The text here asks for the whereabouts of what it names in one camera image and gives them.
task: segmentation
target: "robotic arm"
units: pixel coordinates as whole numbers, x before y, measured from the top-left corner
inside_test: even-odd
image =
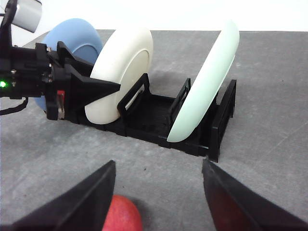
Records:
[[[35,49],[13,47],[11,24],[26,15],[17,7],[21,2],[9,0],[0,26],[0,97],[26,100],[16,108],[1,110],[0,115],[21,111],[28,97],[44,95],[47,118],[65,119],[65,115],[120,89],[119,84],[89,78],[93,65],[75,57],[63,42],[58,42],[57,51],[42,43],[36,43]],[[33,24],[38,22],[16,25],[32,31],[36,28]]]

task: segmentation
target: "white background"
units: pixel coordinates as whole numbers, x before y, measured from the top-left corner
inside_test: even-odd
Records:
[[[5,8],[7,0],[1,0]],[[34,34],[13,26],[22,46],[65,19],[78,17],[96,29],[130,23],[151,30],[220,30],[233,19],[239,30],[308,31],[308,0],[41,0],[43,15]]]

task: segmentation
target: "mint green plate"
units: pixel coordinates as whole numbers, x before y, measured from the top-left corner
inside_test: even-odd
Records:
[[[208,54],[168,135],[168,142],[180,142],[193,132],[216,96],[233,62],[240,33],[228,21]]]

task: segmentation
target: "gray surface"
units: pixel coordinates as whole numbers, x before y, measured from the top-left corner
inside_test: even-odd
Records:
[[[105,42],[111,31],[100,31]],[[153,31],[151,90],[175,97],[195,79],[218,32]],[[219,166],[308,221],[308,33],[242,32],[222,88],[237,79]],[[17,102],[1,99],[1,107]],[[115,193],[142,212],[144,230],[215,230],[202,157],[67,121],[48,121],[30,101],[1,118],[1,221],[12,222],[64,193],[108,160]]]

